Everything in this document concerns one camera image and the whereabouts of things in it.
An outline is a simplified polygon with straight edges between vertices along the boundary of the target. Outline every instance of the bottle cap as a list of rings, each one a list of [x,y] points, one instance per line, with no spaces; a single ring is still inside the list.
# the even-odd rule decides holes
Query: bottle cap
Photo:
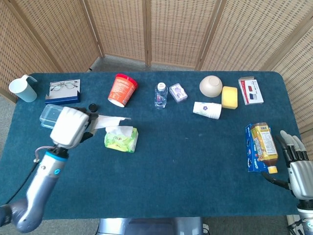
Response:
[[[166,88],[166,85],[165,85],[164,82],[160,82],[160,83],[157,85],[157,89],[158,89],[160,92],[164,91],[165,88]]]
[[[89,108],[90,112],[92,112],[92,113],[95,113],[98,111],[98,106],[96,104],[90,104],[88,108]]]
[[[269,174],[275,174],[275,173],[277,173],[278,171],[277,171],[277,167],[275,167],[275,166],[269,166],[268,167],[268,172],[269,172]]]

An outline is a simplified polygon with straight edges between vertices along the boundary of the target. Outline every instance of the robotic hand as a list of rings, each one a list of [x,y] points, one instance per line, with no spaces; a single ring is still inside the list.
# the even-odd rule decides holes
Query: robotic hand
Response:
[[[0,207],[0,227],[14,223],[21,233],[28,233],[40,225],[45,204],[67,162],[67,150],[95,134],[97,118],[98,114],[86,109],[63,108],[50,135],[55,145],[46,151],[26,198]]]
[[[283,148],[284,158],[288,168],[289,182],[272,178],[267,173],[262,175],[271,183],[288,189],[299,199],[297,205],[300,220],[289,226],[290,232],[302,223],[305,235],[313,235],[313,161],[309,161],[307,151],[297,136],[291,136],[285,131],[276,136]]]

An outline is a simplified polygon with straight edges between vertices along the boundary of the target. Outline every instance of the clear plastic container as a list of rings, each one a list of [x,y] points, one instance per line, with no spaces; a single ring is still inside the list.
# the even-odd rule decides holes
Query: clear plastic container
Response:
[[[39,118],[41,126],[53,129],[62,109],[62,106],[47,104]]]
[[[175,85],[170,87],[170,93],[177,103],[185,100],[188,97],[185,90],[183,89],[183,87],[181,87],[179,83],[176,83]]]

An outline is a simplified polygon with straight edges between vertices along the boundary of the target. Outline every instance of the plastic tub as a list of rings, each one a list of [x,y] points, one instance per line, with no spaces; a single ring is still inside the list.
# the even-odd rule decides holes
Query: plastic tub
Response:
[[[62,106],[47,104],[39,118],[41,126],[53,129],[62,109]]]

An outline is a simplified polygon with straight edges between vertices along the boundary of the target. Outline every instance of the blue tablecloth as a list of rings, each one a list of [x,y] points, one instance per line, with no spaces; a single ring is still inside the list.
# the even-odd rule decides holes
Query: blue tablecloth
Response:
[[[107,98],[116,73],[36,73],[38,98],[18,101],[0,162],[0,202],[19,187],[33,164],[34,150],[52,144],[50,129],[40,126],[49,82],[81,80],[81,103],[98,104],[98,112],[132,118],[124,125],[138,129],[135,153],[104,147],[105,130],[69,151],[70,158],[45,210],[45,219],[106,217],[175,217],[278,215],[296,212],[297,200],[285,189],[247,172],[245,127],[267,122],[272,133],[299,132],[284,81],[266,71],[125,72],[138,82],[125,108]],[[195,101],[221,102],[199,90],[207,75],[238,88],[238,108],[222,109],[219,120],[192,113]],[[238,78],[255,76],[264,104],[244,105]],[[180,83],[188,99],[176,103],[168,95],[164,110],[154,107],[158,82]],[[283,157],[277,178],[287,179]],[[24,197],[27,185],[15,200]]]

